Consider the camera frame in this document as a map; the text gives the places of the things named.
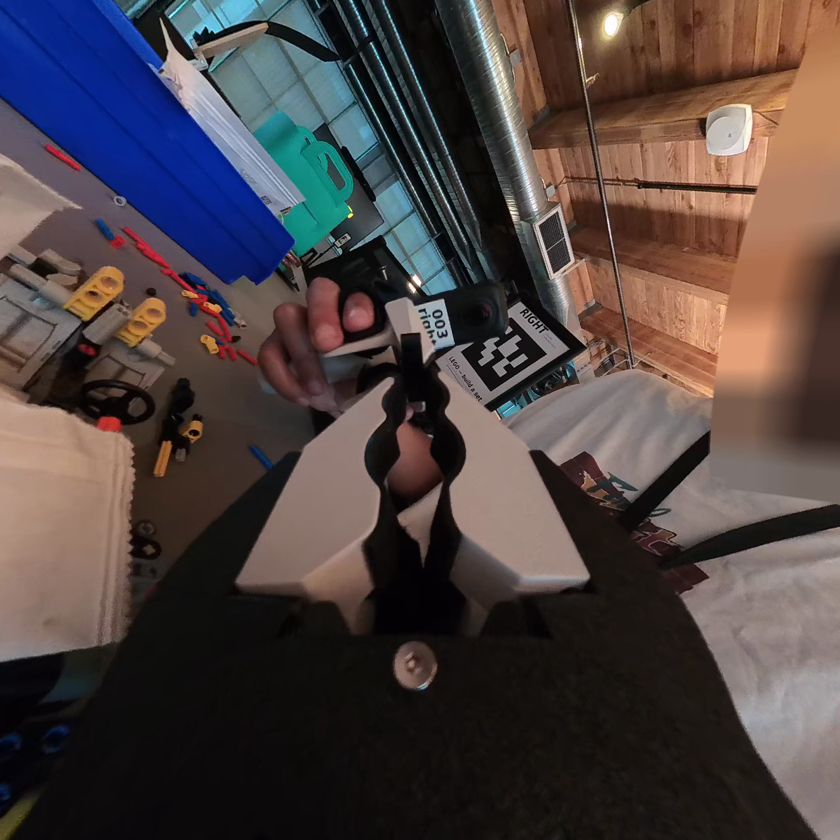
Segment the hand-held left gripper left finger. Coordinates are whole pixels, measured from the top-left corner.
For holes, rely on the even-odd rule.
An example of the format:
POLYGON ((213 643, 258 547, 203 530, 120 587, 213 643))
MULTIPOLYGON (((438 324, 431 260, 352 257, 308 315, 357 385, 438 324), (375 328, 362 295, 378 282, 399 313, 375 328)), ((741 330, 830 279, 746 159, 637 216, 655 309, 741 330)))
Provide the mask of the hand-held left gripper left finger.
POLYGON ((236 580, 253 595, 296 596, 330 602, 353 633, 364 630, 363 603, 375 585, 363 542, 379 517, 382 493, 365 464, 365 451, 396 396, 387 377, 337 418, 301 452, 236 580))

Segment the small black yellow lego assembly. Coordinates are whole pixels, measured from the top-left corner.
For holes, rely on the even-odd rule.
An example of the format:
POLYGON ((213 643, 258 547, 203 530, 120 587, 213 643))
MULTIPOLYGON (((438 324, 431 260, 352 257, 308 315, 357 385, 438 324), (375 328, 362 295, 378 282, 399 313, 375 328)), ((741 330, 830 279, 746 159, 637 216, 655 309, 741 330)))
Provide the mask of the small black yellow lego assembly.
POLYGON ((152 471, 154 478, 163 478, 171 461, 182 464, 194 443, 203 436, 203 415, 194 413, 195 393, 190 380, 183 377, 176 381, 167 403, 159 436, 156 460, 152 471))

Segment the partly built lego car chassis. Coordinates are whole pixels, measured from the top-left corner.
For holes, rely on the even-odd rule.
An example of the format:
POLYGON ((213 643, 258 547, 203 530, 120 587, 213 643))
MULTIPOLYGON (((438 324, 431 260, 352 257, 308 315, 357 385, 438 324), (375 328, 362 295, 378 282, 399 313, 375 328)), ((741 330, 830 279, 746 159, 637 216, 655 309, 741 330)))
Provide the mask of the partly built lego car chassis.
POLYGON ((153 340, 166 319, 163 300, 151 294, 128 305, 124 274, 116 267, 83 280, 71 265, 37 273, 39 266, 59 267, 52 251, 32 259, 19 250, 9 258, 1 288, 2 386, 37 406, 89 420, 77 409, 86 382, 123 381, 151 395, 152 384, 175 362, 153 340))

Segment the wooden board on black arm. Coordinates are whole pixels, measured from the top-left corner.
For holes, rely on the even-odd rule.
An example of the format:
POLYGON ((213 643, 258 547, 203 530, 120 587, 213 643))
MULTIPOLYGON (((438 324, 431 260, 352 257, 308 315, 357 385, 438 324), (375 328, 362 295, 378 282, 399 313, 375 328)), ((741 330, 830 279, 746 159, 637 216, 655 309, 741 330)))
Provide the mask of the wooden board on black arm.
POLYGON ((322 62, 340 62, 341 56, 317 40, 294 28, 273 21, 244 22, 212 32, 208 28, 192 36, 196 57, 210 59, 238 48, 253 45, 263 37, 271 37, 294 46, 322 62))

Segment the black lego gears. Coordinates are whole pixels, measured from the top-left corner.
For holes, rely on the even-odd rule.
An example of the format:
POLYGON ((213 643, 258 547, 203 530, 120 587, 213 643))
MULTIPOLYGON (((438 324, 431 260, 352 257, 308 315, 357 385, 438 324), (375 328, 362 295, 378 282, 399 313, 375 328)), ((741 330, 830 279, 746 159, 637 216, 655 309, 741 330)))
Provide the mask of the black lego gears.
POLYGON ((157 528, 151 520, 136 521, 130 532, 131 574, 145 580, 160 577, 159 559, 162 548, 156 539, 157 528))

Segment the pile of small lego pieces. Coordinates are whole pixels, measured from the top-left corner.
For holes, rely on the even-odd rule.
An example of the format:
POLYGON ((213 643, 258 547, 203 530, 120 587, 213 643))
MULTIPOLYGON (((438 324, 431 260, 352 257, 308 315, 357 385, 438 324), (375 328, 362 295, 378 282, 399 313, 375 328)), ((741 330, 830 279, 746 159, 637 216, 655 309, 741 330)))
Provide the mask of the pile of small lego pieces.
POLYGON ((123 249, 130 242, 140 256, 153 264, 163 277, 169 278, 178 286, 188 317, 195 322, 197 328, 203 327, 196 339, 205 353, 221 360, 242 360, 257 366, 257 359, 248 353, 242 344, 240 333, 245 329, 245 322, 231 309, 221 292, 210 287, 203 278, 192 272, 175 271, 169 261, 130 227, 122 227, 117 233, 100 218, 95 218, 94 224, 111 247, 123 249))

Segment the black lego steering wheel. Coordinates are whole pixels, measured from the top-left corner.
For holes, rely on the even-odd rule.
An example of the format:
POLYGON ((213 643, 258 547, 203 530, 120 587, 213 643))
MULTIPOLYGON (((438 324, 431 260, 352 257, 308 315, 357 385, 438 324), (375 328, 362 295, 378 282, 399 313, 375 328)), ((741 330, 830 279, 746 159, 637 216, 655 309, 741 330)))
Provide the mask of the black lego steering wheel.
POLYGON ((156 412, 156 404, 152 396, 137 385, 95 380, 81 387, 77 409, 95 421, 101 431, 119 433, 124 427, 150 420, 156 412))

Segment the person's right hand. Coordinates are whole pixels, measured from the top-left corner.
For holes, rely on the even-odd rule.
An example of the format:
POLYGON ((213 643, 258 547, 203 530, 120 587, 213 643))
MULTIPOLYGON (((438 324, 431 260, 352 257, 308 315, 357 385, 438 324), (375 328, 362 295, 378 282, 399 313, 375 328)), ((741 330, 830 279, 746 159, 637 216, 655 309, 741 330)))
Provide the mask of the person's right hand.
POLYGON ((356 333, 373 328, 375 316, 375 303, 363 290, 343 297, 335 282, 315 278, 304 305, 286 302, 274 310, 274 329, 258 353, 262 378, 289 403, 339 417, 382 378, 400 373, 392 353, 372 360, 355 354, 323 358, 346 338, 356 341, 356 333))

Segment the black-white marker sign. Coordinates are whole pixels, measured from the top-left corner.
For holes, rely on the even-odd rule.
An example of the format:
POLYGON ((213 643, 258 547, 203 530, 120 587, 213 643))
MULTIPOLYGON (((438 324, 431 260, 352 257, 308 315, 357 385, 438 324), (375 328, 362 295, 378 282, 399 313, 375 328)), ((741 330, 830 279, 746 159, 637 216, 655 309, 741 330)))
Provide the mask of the black-white marker sign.
POLYGON ((437 367, 489 411, 510 402, 585 350, 533 295, 522 292, 508 307, 508 327, 499 338, 450 349, 437 367))

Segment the rusty ceiling pipe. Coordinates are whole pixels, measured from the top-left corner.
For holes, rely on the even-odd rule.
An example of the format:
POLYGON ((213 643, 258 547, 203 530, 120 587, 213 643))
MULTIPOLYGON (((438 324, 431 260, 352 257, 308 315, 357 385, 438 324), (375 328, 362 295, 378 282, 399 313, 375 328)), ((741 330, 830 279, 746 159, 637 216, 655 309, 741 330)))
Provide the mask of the rusty ceiling pipe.
POLYGON ((635 354, 633 337, 629 326, 629 318, 625 305, 625 298, 623 294, 623 283, 621 277, 620 266, 618 264, 615 241, 613 236, 612 219, 606 197, 606 184, 602 173, 602 160, 600 155, 600 148, 595 134, 595 125, 592 114, 592 106, 589 99, 588 88, 586 86, 586 79, 588 76, 585 72, 585 58, 583 52, 583 44, 581 39, 581 29, 579 19, 577 17, 574 1, 567 1, 566 3, 567 15, 570 23, 570 31, 574 46, 575 64, 578 72, 578 78, 581 89, 582 108, 584 111, 584 122, 586 126, 587 138, 591 148, 591 157, 595 169, 595 183, 597 192, 600 198, 602 207, 602 215, 604 219, 605 233, 607 239, 607 247, 612 263, 613 277, 616 287, 616 296, 618 301, 619 312, 623 323, 624 336, 626 341, 626 363, 629 370, 637 368, 637 357, 635 354))

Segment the white paper bags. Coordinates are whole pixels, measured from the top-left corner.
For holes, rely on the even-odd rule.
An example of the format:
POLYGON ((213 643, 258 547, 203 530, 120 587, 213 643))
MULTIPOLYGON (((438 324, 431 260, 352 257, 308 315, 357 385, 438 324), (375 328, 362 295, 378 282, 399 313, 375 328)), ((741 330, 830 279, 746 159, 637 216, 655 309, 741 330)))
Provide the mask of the white paper bags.
POLYGON ((275 215, 303 203, 304 195, 209 81, 175 48, 161 24, 166 58, 159 76, 206 136, 275 215))

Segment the white printed t-shirt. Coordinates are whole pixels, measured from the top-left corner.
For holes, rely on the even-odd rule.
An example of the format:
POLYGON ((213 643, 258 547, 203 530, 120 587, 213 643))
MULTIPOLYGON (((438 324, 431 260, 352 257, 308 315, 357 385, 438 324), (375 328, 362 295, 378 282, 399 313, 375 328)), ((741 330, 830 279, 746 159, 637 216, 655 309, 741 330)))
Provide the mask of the white printed t-shirt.
MULTIPOLYGON (((617 518, 664 569, 724 532, 820 501, 729 489, 711 474, 712 399, 641 371, 538 399, 504 424, 617 518)), ((664 570, 745 729, 819 838, 839 837, 838 528, 664 570)))

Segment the blue plastic bin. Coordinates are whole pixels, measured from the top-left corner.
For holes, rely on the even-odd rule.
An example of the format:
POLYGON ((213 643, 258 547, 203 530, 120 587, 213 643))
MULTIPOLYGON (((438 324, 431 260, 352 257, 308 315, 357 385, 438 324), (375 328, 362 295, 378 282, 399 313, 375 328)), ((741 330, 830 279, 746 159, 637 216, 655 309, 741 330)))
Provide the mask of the blue plastic bin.
POLYGON ((1 95, 227 284, 270 277, 292 236, 159 75, 115 2, 1 2, 1 95))

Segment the wide metal ventilation duct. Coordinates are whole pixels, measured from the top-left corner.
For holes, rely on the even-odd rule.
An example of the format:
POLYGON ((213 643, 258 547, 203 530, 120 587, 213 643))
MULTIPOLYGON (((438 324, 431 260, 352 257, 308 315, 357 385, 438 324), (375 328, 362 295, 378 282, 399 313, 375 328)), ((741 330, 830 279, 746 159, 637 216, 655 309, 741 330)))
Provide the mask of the wide metal ventilation duct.
POLYGON ((436 1, 481 136, 497 175, 537 296, 563 326, 580 336, 568 274, 551 279, 532 223, 549 199, 533 156, 507 48, 490 1, 436 1))

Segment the black ceiling track rail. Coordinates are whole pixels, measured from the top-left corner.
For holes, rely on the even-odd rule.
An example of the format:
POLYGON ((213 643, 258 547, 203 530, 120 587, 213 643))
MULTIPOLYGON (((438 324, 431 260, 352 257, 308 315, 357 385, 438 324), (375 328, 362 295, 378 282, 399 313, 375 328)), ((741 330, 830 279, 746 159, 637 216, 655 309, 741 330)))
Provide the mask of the black ceiling track rail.
POLYGON ((683 183, 683 182, 652 182, 636 180, 633 182, 639 190, 658 190, 670 192, 691 192, 708 193, 721 195, 745 195, 754 196, 758 191, 757 185, 733 185, 733 184, 710 184, 710 183, 683 183))

